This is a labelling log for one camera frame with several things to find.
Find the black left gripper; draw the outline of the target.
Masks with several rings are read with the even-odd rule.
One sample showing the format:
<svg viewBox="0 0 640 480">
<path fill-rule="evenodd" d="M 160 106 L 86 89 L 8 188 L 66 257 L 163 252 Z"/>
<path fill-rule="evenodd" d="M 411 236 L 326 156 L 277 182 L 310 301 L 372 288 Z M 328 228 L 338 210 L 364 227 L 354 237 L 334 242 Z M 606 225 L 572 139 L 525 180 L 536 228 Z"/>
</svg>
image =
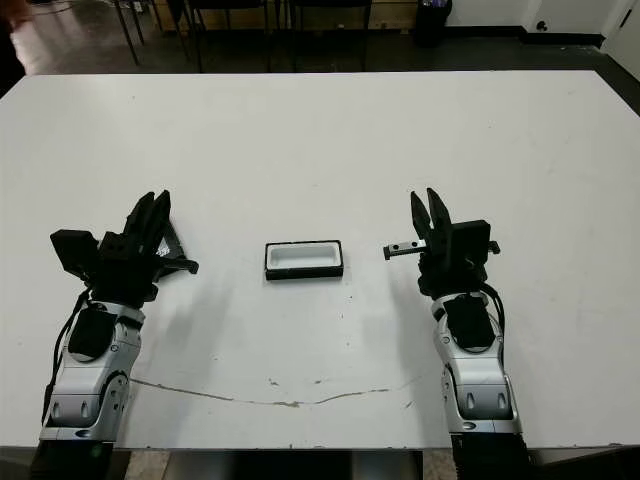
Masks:
<svg viewBox="0 0 640 480">
<path fill-rule="evenodd" d="M 198 272 L 199 264 L 186 257 L 176 231 L 166 229 L 170 210 L 168 190 L 157 196 L 148 192 L 127 216 L 124 234 L 104 235 L 96 270 L 86 281 L 94 301 L 141 307 L 155 300 L 162 277 Z"/>
</svg>

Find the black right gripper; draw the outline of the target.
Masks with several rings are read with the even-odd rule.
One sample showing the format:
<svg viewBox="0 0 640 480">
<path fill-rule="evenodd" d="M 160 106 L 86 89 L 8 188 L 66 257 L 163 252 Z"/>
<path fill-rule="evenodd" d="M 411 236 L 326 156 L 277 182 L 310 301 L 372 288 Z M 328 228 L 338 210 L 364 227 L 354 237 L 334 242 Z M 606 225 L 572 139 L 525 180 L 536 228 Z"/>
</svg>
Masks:
<svg viewBox="0 0 640 480">
<path fill-rule="evenodd" d="M 418 286 L 422 295 L 475 292 L 487 281 L 485 264 L 500 247 L 490 238 L 489 223 L 454 223 L 439 194 L 427 188 L 429 212 L 415 191 L 410 194 L 412 224 L 418 240 L 383 247 L 386 260 L 418 254 Z"/>
</svg>

